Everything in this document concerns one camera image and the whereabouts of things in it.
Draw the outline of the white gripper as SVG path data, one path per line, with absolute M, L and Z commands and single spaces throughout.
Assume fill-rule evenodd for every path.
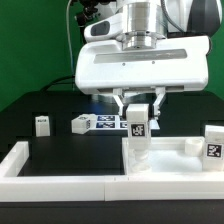
M 159 40 L 154 49 L 123 50 L 116 40 L 92 42 L 80 51 L 75 82 L 85 94 L 111 94 L 115 89 L 126 93 L 155 91 L 154 118 L 166 91 L 200 91 L 208 83 L 207 53 L 210 40 L 206 36 Z M 124 104 L 113 95 L 118 115 Z

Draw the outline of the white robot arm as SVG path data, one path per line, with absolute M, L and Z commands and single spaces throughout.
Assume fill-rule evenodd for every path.
M 75 73 L 83 93 L 113 96 L 120 115 L 126 97 L 155 93 L 157 117 L 166 93 L 206 87 L 221 0 L 96 0 L 85 6 L 100 19 L 84 29 Z

